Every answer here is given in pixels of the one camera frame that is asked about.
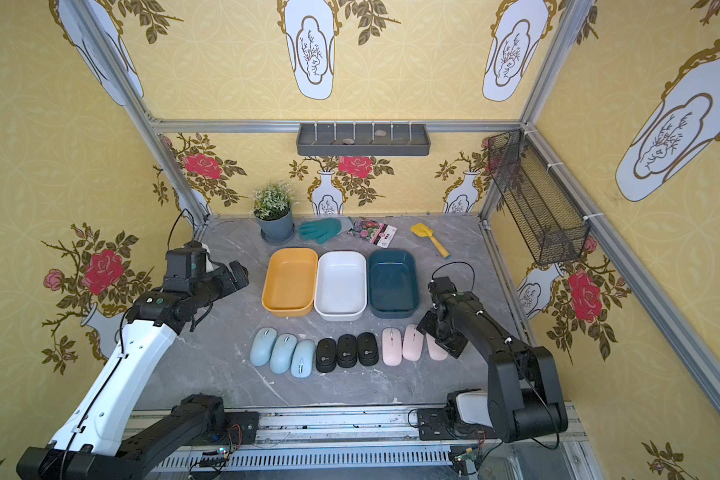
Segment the black mouse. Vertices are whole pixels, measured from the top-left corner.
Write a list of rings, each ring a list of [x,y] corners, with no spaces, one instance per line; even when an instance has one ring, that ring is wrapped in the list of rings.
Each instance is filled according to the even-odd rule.
[[[357,337],[352,334],[341,335],[337,341],[337,365],[341,368],[352,368],[358,361]]]
[[[337,343],[332,338],[321,339],[316,347],[315,368],[319,373],[330,373],[337,366]]]
[[[363,366],[374,366],[379,361],[379,347],[372,332],[363,332],[357,336],[358,361]]]

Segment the pink mouse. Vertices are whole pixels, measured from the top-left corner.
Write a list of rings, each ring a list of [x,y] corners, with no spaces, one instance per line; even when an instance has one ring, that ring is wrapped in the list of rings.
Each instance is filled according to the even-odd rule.
[[[435,338],[431,335],[426,335],[426,342],[427,342],[427,350],[429,353],[429,356],[434,361],[444,361],[449,357],[449,353],[440,347]]]
[[[382,332],[382,361],[390,367],[402,363],[402,334],[397,328],[385,328]]]
[[[421,333],[415,324],[409,324],[405,328],[402,341],[402,356],[405,360],[417,362],[420,360],[425,335]]]

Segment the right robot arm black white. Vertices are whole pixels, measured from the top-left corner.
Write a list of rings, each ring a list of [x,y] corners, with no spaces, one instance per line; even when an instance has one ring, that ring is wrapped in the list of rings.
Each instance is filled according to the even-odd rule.
[[[472,292],[459,292],[445,278],[429,283],[432,308],[417,330],[459,357],[467,345],[488,366],[486,406],[491,428],[505,443],[560,435],[568,428],[562,389],[552,354],[512,335],[491,317]]]

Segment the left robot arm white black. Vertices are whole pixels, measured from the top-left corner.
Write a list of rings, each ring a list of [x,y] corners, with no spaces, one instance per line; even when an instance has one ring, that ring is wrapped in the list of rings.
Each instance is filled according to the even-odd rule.
[[[44,447],[28,448],[18,461],[22,479],[142,479],[179,447],[198,436],[228,436],[219,396],[193,394],[153,425],[129,438],[126,424],[160,359],[197,312],[249,284],[238,261],[206,271],[205,259],[169,263],[161,287],[143,293],[117,332],[115,349],[65,424]]]

